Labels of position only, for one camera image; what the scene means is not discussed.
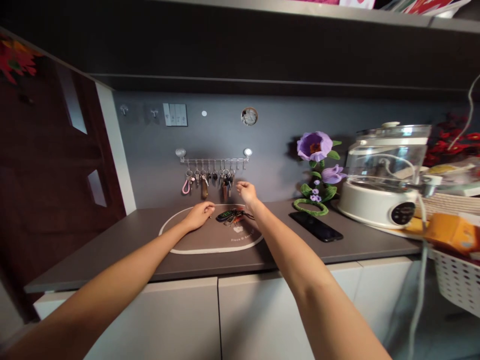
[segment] backsplash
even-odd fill
[[[365,99],[309,98],[282,96],[184,94],[154,92],[113,93],[121,137],[125,149],[133,194],[138,209],[169,204],[192,206],[201,201],[195,188],[182,195],[188,167],[175,155],[186,150],[186,158],[243,158],[243,150],[253,155],[235,180],[252,182],[262,201],[279,201],[299,196],[299,185],[309,178],[309,165],[296,156],[296,140],[305,132],[323,131],[343,141],[335,150],[345,164],[348,147],[357,131],[377,128],[382,123],[432,124],[445,113],[465,114],[468,104],[379,101]],[[163,103],[186,104],[188,126],[167,127]],[[123,115],[120,107],[128,111]],[[258,121],[247,126],[242,110],[253,107]],[[157,110],[156,118],[151,110]],[[211,186],[208,200],[220,202],[220,189]]]

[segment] metal rod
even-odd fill
[[[210,159],[187,159],[187,158],[184,158],[184,157],[181,157],[180,158],[180,163],[182,164],[190,164],[190,163],[195,163],[195,164],[198,164],[200,162],[227,162],[227,163],[240,163],[240,162],[246,162],[248,163],[250,161],[250,158],[249,157],[244,157],[244,158],[210,158]]]

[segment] key hook rack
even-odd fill
[[[252,156],[252,149],[246,148],[243,150],[243,155],[245,157],[243,158],[197,158],[197,159],[189,159],[185,158],[185,155],[187,155],[187,151],[184,148],[178,148],[175,150],[175,155],[177,155],[180,158],[180,163],[181,164],[207,164],[207,163],[215,163],[215,162],[222,162],[224,163],[243,163],[245,166],[245,163],[248,163],[250,161],[250,156]]]

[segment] plastic basket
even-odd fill
[[[480,266],[433,249],[440,293],[480,318]]]
[[[480,197],[436,193],[432,197],[423,198],[423,203],[425,204],[427,220],[430,220],[435,213],[458,215],[461,212],[480,215]],[[422,218],[422,211],[418,202],[415,208],[415,217]]]

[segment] shelf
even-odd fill
[[[469,20],[289,0],[2,6],[2,27],[115,90],[448,101],[480,73]]]

